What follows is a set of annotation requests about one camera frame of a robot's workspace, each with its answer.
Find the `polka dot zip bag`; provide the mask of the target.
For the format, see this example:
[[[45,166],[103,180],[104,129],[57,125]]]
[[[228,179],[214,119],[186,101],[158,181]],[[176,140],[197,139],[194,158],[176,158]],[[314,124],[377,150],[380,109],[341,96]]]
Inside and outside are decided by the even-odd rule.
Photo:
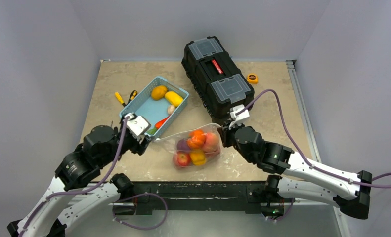
[[[217,123],[176,133],[155,140],[172,154],[172,164],[177,169],[202,167],[221,157],[222,141]]]

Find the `red onion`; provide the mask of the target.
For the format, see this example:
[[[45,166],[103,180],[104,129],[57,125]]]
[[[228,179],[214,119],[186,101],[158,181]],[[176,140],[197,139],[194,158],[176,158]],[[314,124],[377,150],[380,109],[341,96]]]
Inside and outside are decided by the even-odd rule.
[[[189,153],[192,151],[192,149],[189,147],[189,145],[187,143],[187,139],[179,140],[176,145],[176,150],[178,152],[185,152],[185,153]]]

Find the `red apple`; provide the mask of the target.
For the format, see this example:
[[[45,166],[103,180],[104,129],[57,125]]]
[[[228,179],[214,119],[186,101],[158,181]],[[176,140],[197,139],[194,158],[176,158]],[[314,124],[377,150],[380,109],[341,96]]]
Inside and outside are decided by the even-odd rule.
[[[184,152],[178,152],[175,155],[175,163],[179,167],[186,167],[192,163],[192,159],[189,154]]]

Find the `small orange pumpkin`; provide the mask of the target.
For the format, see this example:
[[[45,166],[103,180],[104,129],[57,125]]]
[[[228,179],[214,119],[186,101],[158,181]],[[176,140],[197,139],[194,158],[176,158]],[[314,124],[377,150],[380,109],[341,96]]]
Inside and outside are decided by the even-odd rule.
[[[205,132],[203,130],[195,130],[190,133],[187,143],[192,150],[195,150],[202,148],[205,140]]]

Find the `yellow bell pepper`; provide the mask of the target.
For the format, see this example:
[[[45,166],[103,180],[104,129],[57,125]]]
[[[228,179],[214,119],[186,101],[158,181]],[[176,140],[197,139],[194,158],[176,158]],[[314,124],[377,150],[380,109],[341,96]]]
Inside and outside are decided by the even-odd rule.
[[[204,165],[207,162],[206,154],[202,150],[194,150],[189,155],[194,165]]]

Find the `peach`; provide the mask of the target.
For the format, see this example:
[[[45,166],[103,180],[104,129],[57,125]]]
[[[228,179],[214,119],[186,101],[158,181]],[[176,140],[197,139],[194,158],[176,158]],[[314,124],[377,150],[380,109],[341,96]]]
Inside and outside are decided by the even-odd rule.
[[[219,136],[214,132],[208,132],[205,134],[205,142],[202,146],[202,150],[205,153],[212,153],[217,150],[219,144]]]

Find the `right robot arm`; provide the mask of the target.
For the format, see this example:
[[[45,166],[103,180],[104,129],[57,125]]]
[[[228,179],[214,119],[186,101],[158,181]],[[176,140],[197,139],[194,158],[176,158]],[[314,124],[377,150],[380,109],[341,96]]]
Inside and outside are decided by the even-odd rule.
[[[263,188],[267,200],[297,194],[302,199],[333,205],[349,217],[368,219],[372,173],[342,171],[303,158],[287,146],[264,140],[251,126],[230,127],[227,121],[217,131],[224,147],[233,147],[246,162],[277,178]]]

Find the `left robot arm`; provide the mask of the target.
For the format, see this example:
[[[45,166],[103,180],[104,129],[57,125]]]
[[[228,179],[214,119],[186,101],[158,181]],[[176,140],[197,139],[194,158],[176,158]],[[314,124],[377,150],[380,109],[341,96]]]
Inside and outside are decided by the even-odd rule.
[[[8,224],[12,237],[64,237],[69,224],[60,214],[77,195],[101,192],[101,185],[126,151],[142,155],[151,139],[129,125],[100,125],[86,135],[55,171],[49,188],[22,220]]]

